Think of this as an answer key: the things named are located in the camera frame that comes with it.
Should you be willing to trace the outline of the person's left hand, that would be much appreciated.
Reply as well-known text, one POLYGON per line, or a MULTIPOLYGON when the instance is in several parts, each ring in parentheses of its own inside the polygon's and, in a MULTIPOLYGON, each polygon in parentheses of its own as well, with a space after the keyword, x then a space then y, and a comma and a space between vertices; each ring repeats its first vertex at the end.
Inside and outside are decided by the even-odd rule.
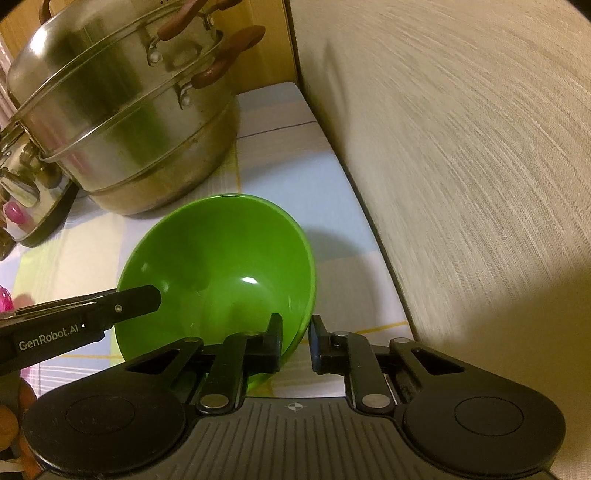
POLYGON ((21 432, 19 421, 36 401, 32 387, 22 378, 19 379, 18 410, 14 412, 6 405, 1 405, 1 450, 9 449, 15 441, 21 451, 20 461, 24 468, 24 479, 36 479, 42 469, 34 459, 30 448, 21 432))

